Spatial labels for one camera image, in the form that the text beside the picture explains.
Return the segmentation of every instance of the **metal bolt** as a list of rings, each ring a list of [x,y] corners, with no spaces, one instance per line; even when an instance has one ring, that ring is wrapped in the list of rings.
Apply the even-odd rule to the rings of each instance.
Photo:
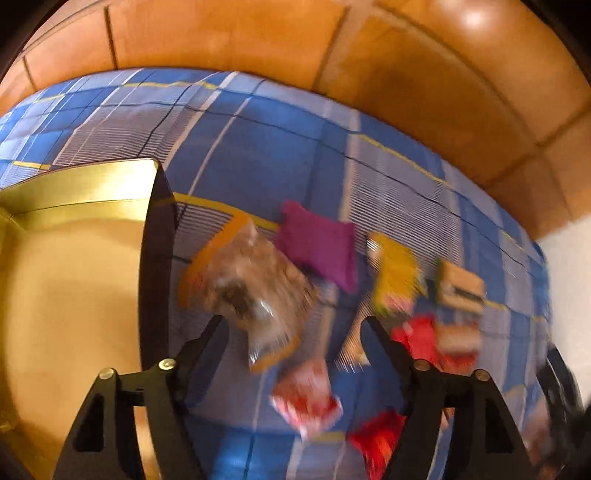
[[[110,379],[113,375],[115,375],[115,370],[113,370],[110,367],[104,368],[103,370],[101,370],[99,372],[99,378],[101,380],[108,380]]]
[[[172,370],[176,364],[177,362],[174,358],[165,358],[158,363],[158,366],[162,370]]]
[[[423,359],[419,359],[414,361],[414,368],[420,372],[426,372],[431,367],[429,366],[429,362]]]
[[[491,379],[490,373],[482,369],[476,370],[475,376],[481,382],[488,382]]]

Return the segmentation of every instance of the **checkered cloth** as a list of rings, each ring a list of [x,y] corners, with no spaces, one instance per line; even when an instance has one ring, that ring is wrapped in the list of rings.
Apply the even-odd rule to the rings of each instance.
[[[272,238],[285,199],[358,226],[362,285],[364,236],[385,232],[409,246],[429,277],[438,257],[486,282],[478,366],[502,390],[519,427],[540,396],[550,311],[545,259],[524,229],[485,192],[425,146],[356,110],[310,92],[238,72],[135,69],[54,85],[0,119],[0,187],[43,170],[94,160],[154,157],[179,201],[171,275],[170,353],[200,335],[210,316],[176,305],[190,258],[236,209]],[[303,444],[269,406],[278,375],[314,356],[335,359],[358,295],[317,281],[322,298],[295,355],[263,375],[246,364],[245,334],[230,329],[220,367],[186,420],[212,479],[364,478],[360,454],[335,433]],[[421,299],[418,312],[443,322],[462,314]],[[351,431],[387,406],[372,367],[331,371]],[[430,478],[441,478],[449,431],[440,435]]]

